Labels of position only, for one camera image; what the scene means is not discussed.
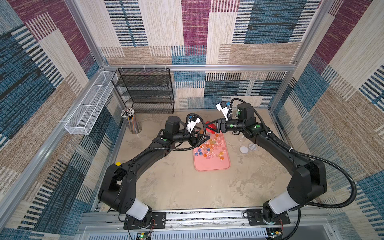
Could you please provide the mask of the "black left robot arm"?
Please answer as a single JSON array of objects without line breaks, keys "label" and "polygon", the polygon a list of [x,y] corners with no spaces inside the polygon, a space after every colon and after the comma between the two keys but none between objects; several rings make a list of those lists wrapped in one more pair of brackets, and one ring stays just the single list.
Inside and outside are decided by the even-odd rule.
[{"label": "black left robot arm", "polygon": [[150,207],[136,197],[136,184],[141,175],[172,151],[183,152],[199,147],[208,140],[205,123],[191,113],[183,122],[177,116],[168,117],[165,127],[151,144],[128,162],[110,165],[104,175],[98,199],[120,214],[143,220]]}]

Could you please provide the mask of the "candy jar clear plastic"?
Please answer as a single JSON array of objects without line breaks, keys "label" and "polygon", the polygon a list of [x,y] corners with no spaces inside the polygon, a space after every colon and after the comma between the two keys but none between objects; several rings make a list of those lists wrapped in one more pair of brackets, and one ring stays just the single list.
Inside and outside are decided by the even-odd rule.
[{"label": "candy jar clear plastic", "polygon": [[243,143],[243,142],[245,142],[246,140],[247,140],[247,138],[246,138],[244,135],[239,135],[239,137],[238,137],[238,141],[239,141],[239,142]]}]

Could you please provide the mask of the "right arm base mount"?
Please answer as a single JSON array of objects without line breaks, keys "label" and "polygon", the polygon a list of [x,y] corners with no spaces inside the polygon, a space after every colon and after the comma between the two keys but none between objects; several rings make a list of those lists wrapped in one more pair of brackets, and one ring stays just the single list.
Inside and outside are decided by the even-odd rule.
[{"label": "right arm base mount", "polygon": [[287,212],[277,215],[264,209],[247,209],[243,212],[243,218],[248,220],[250,226],[289,225],[291,223]]}]

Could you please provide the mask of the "candy jar red lid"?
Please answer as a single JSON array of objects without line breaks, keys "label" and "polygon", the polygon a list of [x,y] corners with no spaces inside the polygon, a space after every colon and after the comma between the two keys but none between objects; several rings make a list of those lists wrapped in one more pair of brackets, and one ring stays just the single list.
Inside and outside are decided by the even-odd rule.
[{"label": "candy jar red lid", "polygon": [[206,125],[206,129],[207,129],[208,133],[213,134],[213,135],[219,133],[216,123],[211,123],[211,122],[207,121],[207,122],[205,122],[205,125]]}]

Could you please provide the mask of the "white jar lid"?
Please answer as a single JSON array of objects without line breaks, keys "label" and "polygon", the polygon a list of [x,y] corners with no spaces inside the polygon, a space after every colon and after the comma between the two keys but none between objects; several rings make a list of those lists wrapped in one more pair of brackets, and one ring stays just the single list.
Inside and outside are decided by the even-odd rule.
[{"label": "white jar lid", "polygon": [[240,147],[240,152],[242,154],[247,154],[249,152],[249,149],[246,146],[241,146]]}]

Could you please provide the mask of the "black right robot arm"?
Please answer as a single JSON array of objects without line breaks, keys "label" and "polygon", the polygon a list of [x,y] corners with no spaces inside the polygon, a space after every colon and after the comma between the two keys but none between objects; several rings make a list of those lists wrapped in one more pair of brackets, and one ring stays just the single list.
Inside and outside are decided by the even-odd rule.
[{"label": "black right robot arm", "polygon": [[225,101],[216,105],[224,117],[214,121],[217,133],[237,132],[271,154],[291,175],[286,190],[263,205],[265,217],[272,218],[308,205],[327,191],[324,163],[294,150],[282,142],[266,126],[260,114],[249,103],[240,103],[237,118],[233,119],[232,104]]}]

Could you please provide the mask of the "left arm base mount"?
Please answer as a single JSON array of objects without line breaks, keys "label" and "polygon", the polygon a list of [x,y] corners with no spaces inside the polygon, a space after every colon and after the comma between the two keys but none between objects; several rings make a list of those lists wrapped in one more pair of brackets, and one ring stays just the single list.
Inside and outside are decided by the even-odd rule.
[{"label": "left arm base mount", "polygon": [[147,214],[143,220],[127,215],[124,222],[124,230],[149,230],[164,229],[166,227],[166,212],[151,212]]}]

